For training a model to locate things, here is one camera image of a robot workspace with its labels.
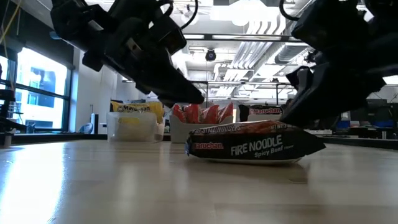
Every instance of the red package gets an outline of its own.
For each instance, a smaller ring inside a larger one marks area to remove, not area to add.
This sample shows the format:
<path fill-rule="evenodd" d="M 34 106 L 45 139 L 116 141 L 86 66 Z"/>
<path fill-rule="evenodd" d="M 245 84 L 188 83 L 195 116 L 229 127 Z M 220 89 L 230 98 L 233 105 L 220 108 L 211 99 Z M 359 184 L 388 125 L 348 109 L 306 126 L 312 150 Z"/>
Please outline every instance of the red package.
<path fill-rule="evenodd" d="M 218 123 L 223 122 L 226 117 L 233 116 L 233 115 L 234 115 L 234 104 L 229 103 L 228 106 L 226 106 L 218 111 Z"/>
<path fill-rule="evenodd" d="M 182 112 L 181 107 L 179 105 L 174 105 L 172 108 L 172 114 L 180 119 L 181 122 L 186 123 L 187 119 L 185 117 L 184 112 Z"/>
<path fill-rule="evenodd" d="M 184 107 L 185 115 L 187 116 L 187 123 L 199 124 L 200 107 L 199 105 L 189 105 Z"/>
<path fill-rule="evenodd" d="M 218 117 L 218 105 L 213 105 L 207 109 L 201 111 L 203 115 L 203 124 L 217 124 Z"/>

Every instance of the security camera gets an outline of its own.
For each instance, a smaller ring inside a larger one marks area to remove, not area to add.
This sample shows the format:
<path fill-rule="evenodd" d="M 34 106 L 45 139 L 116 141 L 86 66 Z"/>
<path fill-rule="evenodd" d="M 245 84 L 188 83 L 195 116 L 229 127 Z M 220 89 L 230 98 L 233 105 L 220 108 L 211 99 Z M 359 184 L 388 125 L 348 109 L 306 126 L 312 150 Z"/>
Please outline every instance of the security camera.
<path fill-rule="evenodd" d="M 212 62 L 214 60 L 216 60 L 216 52 L 214 49 L 208 49 L 206 53 L 206 61 Z"/>

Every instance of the yellow noodle package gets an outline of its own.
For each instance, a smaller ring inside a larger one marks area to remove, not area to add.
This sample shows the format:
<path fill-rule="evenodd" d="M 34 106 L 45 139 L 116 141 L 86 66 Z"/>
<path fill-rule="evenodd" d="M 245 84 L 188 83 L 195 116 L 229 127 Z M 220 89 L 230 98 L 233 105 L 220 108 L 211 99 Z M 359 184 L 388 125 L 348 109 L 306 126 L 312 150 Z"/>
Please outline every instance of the yellow noodle package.
<path fill-rule="evenodd" d="M 111 112 L 132 113 L 132 112 L 150 112 L 156 114 L 158 124 L 163 123 L 163 106 L 160 102 L 148 103 L 118 103 L 111 101 Z"/>

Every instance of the window frame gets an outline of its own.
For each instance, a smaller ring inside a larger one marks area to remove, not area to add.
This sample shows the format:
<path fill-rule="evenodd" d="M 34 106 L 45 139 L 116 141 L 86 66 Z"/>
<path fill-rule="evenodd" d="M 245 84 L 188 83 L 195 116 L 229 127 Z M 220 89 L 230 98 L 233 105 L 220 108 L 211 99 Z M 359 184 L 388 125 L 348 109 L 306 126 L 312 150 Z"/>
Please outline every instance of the window frame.
<path fill-rule="evenodd" d="M 34 88 L 31 86 L 26 86 L 20 83 L 17 83 L 17 71 L 18 71 L 18 53 L 11 50 L 11 49 L 7 49 L 7 54 L 9 56 L 8 58 L 8 76 L 7 76 L 7 80 L 2 80 L 0 79 L 0 84 L 3 84 L 6 86 L 7 89 L 11 89 L 11 83 L 14 86 L 14 89 L 16 90 L 21 89 L 21 90 L 27 90 L 29 92 L 32 93 L 38 93 L 38 94 L 42 94 L 42 95 L 46 95 L 46 96 L 52 96 L 54 98 L 61 98 L 63 100 L 63 112 L 62 112 L 62 124 L 61 124 L 61 128 L 36 128 L 35 130 L 37 132 L 66 132 L 69 130 L 69 118 L 70 118 L 70 90 L 72 88 L 72 72 L 73 69 L 71 69 L 70 66 L 65 65 L 62 62 L 59 62 L 57 60 L 54 60 L 48 56 L 46 56 L 45 54 L 40 53 L 40 51 L 37 51 L 33 48 L 29 48 L 29 47 L 25 47 L 27 49 L 33 50 L 34 52 L 43 55 L 44 57 L 47 57 L 55 62 L 58 62 L 64 66 L 66 66 L 67 68 L 67 77 L 66 77 L 66 81 L 65 81 L 65 94 L 64 95 L 59 95 L 56 93 L 52 93 L 50 91 L 46 91 L 46 90 L 41 90 L 39 88 Z M 6 57 L 6 54 L 4 52 L 4 47 L 0 46 L 0 56 Z"/>

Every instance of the table surface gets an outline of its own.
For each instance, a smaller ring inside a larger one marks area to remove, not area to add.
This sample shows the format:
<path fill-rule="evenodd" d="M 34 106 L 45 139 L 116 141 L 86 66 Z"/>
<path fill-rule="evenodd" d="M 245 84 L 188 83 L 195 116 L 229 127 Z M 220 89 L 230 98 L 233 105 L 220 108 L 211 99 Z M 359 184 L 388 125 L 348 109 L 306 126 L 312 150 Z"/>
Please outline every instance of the table surface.
<path fill-rule="evenodd" d="M 0 149 L 0 223 L 398 223 L 398 153 L 328 145 L 266 167 L 169 142 L 16 146 Z"/>

